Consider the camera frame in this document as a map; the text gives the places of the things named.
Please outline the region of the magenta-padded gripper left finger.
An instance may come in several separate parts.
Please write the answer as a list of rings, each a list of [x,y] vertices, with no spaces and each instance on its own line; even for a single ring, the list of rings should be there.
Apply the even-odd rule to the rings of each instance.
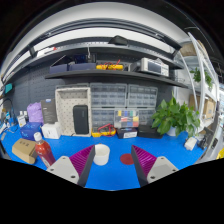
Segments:
[[[61,156],[47,171],[84,187],[95,156],[95,146],[86,147],[74,155]]]

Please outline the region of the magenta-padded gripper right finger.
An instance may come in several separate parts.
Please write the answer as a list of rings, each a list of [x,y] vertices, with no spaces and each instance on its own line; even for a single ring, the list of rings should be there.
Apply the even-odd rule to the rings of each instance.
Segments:
[[[135,145],[131,147],[131,156],[141,187],[177,171],[177,168],[166,157],[156,157]]]

